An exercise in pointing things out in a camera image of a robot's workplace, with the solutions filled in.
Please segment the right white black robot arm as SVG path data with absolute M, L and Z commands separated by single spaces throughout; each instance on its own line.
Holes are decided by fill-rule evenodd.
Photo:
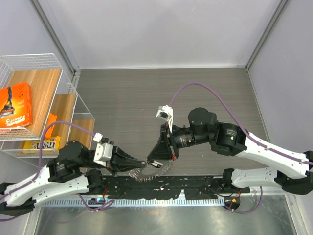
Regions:
M 282 190 L 306 195 L 313 190 L 313 153 L 292 152 L 264 141 L 235 124 L 222 123 L 215 113 L 195 108 L 188 114 L 189 127 L 173 125 L 173 110 L 161 106 L 156 114 L 167 120 L 160 137 L 147 157 L 148 164 L 164 169 L 179 156 L 179 150 L 208 143 L 211 150 L 224 156 L 247 158 L 266 165 L 265 168 L 225 169 L 222 189 L 232 193 L 237 188 L 280 186 Z

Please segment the metal disc with key rings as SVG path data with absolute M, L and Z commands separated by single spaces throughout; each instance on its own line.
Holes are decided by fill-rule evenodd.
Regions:
M 129 176 L 138 182 L 147 182 L 165 174 L 172 166 L 171 160 L 158 160 L 158 162 L 163 164 L 161 168 L 155 168 L 146 163 L 145 168 L 131 170 Z

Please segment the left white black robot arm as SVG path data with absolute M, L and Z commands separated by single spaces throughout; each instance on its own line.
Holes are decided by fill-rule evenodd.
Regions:
M 89 150 L 78 141 L 70 141 L 39 173 L 19 183 L 0 185 L 0 213 L 15 218 L 62 196 L 98 195 L 106 185 L 101 169 L 115 175 L 145 166 L 145 161 L 131 157 L 112 142 L 100 142 Z

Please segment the silver key with black tag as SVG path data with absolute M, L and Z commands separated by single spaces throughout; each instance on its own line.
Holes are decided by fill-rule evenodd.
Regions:
M 155 168 L 161 168 L 163 166 L 162 163 L 158 162 L 158 161 L 147 161 L 147 164 L 150 165 L 150 166 L 153 166 Z

